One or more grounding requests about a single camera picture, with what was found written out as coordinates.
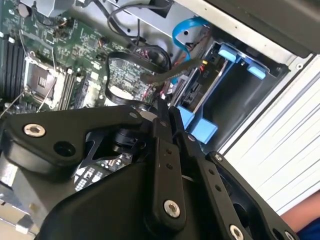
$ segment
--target electronic chip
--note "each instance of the electronic chip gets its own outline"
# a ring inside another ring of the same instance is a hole
[[[91,48],[97,48],[97,40],[96,39],[92,39],[92,38],[89,38],[88,40],[88,46],[91,47]]]
[[[54,36],[49,32],[47,32],[45,40],[50,44],[55,44]]]
[[[77,48],[72,49],[71,54],[72,56],[76,57],[78,55],[78,49]]]
[[[117,59],[115,62],[116,66],[120,69],[124,66],[124,61],[122,61],[121,59]]]

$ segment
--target motherboard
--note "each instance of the motherboard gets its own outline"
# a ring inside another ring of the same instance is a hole
[[[7,101],[24,91],[11,112],[35,112],[40,106],[41,111],[58,111],[112,104],[104,94],[106,57],[114,51],[129,52],[128,49],[68,12],[59,17],[61,23],[57,27],[51,27],[52,19],[43,18],[40,22],[19,1],[4,0],[0,4],[1,91],[5,93],[8,86],[16,86],[16,93],[9,99],[4,94]],[[22,63],[12,68],[19,61]],[[110,63],[109,88],[120,97],[140,100],[148,88],[139,80],[145,72],[148,71],[134,63],[114,59]],[[14,83],[6,79],[12,76],[16,76]]]

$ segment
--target ram slot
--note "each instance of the ram slot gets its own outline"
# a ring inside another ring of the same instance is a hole
[[[69,108],[71,95],[72,95],[73,88],[75,86],[76,78],[77,77],[75,74],[66,73],[62,95],[61,95],[61,99],[59,101],[59,105],[57,109],[58,111],[67,110]]]
[[[0,38],[2,58],[0,62],[1,97],[13,101],[22,91],[25,53],[20,42],[9,42],[9,36]]]

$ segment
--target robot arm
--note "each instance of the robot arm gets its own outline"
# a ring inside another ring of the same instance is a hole
[[[222,155],[204,156],[177,108],[155,105],[148,119],[129,106],[9,117],[1,161],[18,167],[12,189],[37,240],[299,239]],[[97,153],[132,163],[75,192]]]

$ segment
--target green circuit board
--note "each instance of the green circuit board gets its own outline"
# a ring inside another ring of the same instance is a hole
[[[13,39],[20,40],[25,49],[35,53],[36,57],[53,61],[55,56],[58,66],[86,73],[83,81],[89,80],[91,84],[97,86],[95,93],[97,104],[91,107],[101,106],[104,103],[104,86],[107,78],[103,57],[113,51],[128,52],[128,49],[77,19],[72,18],[70,26],[63,32],[64,36],[57,37],[57,29],[43,26],[33,15],[21,17],[15,0],[3,0],[0,5],[2,5],[0,31],[3,34],[9,34]],[[68,12],[63,17],[71,19]],[[106,40],[102,46],[101,39]],[[110,64],[110,72],[112,78],[109,86],[116,86],[128,92],[135,100],[140,100],[148,88],[139,80],[141,73],[148,71],[131,62],[115,59]],[[72,92],[80,86],[83,86],[83,83],[75,82]]]

